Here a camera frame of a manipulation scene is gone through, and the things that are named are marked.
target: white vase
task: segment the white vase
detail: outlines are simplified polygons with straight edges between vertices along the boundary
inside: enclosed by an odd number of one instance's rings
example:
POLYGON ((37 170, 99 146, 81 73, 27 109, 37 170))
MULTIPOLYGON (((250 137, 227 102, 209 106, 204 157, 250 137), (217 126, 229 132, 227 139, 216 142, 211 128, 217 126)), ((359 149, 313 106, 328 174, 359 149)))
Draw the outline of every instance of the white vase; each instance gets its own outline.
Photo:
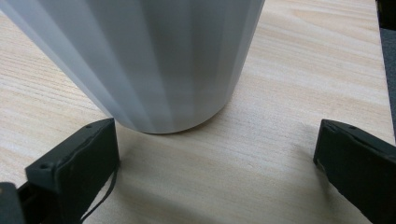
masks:
POLYGON ((264 0, 3 0, 0 8, 122 125, 173 133, 230 99, 264 0))

